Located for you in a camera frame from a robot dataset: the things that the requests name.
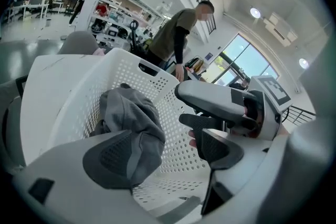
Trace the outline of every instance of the white laundry basket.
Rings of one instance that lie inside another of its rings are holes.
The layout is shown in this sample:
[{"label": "white laundry basket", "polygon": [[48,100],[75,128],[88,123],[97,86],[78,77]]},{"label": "white laundry basket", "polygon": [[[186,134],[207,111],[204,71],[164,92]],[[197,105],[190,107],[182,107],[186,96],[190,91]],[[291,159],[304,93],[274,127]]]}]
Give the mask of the white laundry basket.
[{"label": "white laundry basket", "polygon": [[172,75],[160,69],[153,77],[140,70],[140,62],[157,68],[122,49],[115,48],[102,57],[70,93],[56,118],[47,149],[86,138],[95,128],[100,96],[126,82],[152,100],[166,135],[162,165],[133,190],[135,200],[147,211],[179,197],[203,200],[210,168],[189,146],[190,128],[178,121],[182,113],[194,114],[193,109],[175,97],[178,81]]}]

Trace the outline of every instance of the black sleeve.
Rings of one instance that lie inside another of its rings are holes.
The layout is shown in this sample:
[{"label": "black sleeve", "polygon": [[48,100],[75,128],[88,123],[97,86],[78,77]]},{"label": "black sleeve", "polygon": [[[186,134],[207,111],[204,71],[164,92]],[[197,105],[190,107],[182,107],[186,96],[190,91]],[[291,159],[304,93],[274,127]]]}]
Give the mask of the black sleeve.
[{"label": "black sleeve", "polygon": [[175,52],[176,63],[183,63],[184,38],[188,34],[189,34],[189,31],[184,29],[181,26],[177,26],[175,29],[174,52]]}]

